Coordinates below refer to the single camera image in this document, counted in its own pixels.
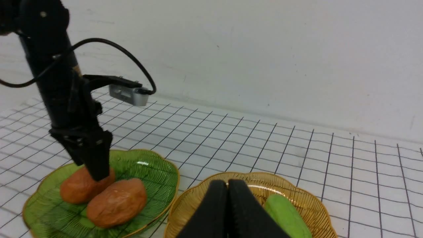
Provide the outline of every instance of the grid mat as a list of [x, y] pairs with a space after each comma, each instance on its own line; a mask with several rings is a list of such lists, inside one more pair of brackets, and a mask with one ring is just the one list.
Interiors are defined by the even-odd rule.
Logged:
[[[133, 107], [106, 89], [93, 97], [112, 148], [166, 157], [179, 168], [179, 193], [219, 172], [268, 172], [318, 197], [341, 238], [423, 238], [420, 145], [154, 97]], [[0, 237], [31, 237], [23, 204], [47, 174], [72, 163], [49, 127], [39, 98], [0, 113]], [[135, 237], [161, 238], [166, 222]]]

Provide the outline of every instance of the green cucumber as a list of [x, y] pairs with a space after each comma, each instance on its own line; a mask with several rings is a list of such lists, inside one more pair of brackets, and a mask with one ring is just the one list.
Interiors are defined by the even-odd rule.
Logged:
[[279, 194], [270, 195], [264, 203], [264, 210], [291, 238], [312, 238], [307, 225], [292, 205]]

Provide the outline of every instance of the glass plate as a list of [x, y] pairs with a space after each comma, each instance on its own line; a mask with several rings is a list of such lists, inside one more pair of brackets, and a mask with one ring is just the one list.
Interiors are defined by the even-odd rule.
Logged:
[[330, 216], [326, 208], [319, 199], [309, 192], [297, 188], [289, 181], [273, 174], [225, 172], [208, 177], [197, 186], [186, 190], [176, 199], [169, 211], [165, 238], [175, 238], [189, 221], [203, 200], [210, 181], [223, 180], [228, 182], [229, 179], [244, 180], [261, 205], [272, 194], [280, 194], [290, 199], [307, 224], [313, 238], [338, 237], [330, 223]]
[[174, 164], [150, 150], [110, 151], [116, 180], [139, 178], [147, 190], [145, 208], [131, 221], [102, 229], [86, 217], [87, 204], [73, 205], [60, 197], [61, 183], [80, 167], [58, 168], [41, 182], [26, 201], [23, 219], [35, 238], [124, 238], [154, 225], [170, 208], [179, 186]]

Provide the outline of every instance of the green plate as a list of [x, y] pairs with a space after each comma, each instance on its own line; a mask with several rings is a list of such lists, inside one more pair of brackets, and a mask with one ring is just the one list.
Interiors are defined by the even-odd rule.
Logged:
[[65, 165], [49, 174], [27, 200], [23, 219], [35, 238], [124, 238], [153, 226], [176, 198], [179, 171], [150, 150], [110, 151], [116, 180], [139, 178], [147, 190], [145, 208], [126, 224], [96, 227], [86, 217], [87, 204], [73, 205], [60, 197], [61, 183], [80, 167]]

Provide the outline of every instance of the potato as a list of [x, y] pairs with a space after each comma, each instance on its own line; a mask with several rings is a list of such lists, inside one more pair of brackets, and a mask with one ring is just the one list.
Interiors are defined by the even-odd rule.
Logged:
[[91, 201], [115, 181], [115, 171], [110, 167], [109, 176], [101, 181], [95, 181], [86, 167], [73, 173], [60, 185], [60, 196], [63, 201], [81, 204]]
[[88, 203], [87, 217], [96, 226], [109, 228], [134, 218], [146, 203], [147, 192], [141, 180], [120, 180]]

